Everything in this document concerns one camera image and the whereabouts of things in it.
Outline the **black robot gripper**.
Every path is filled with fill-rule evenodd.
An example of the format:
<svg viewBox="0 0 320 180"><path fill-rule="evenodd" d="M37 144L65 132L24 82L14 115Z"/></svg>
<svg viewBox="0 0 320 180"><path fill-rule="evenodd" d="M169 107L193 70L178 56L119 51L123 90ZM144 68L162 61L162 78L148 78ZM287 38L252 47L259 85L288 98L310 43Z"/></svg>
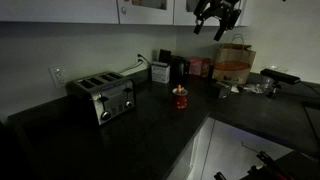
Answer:
<svg viewBox="0 0 320 180"><path fill-rule="evenodd" d="M199 0L193 14L198 20L195 21L196 26L193 30L195 34L199 34L204 21L210 17L219 20L220 28L214 36L215 41L219 41L226 31L225 28L233 28L242 12L235 5L240 0Z"/></svg>

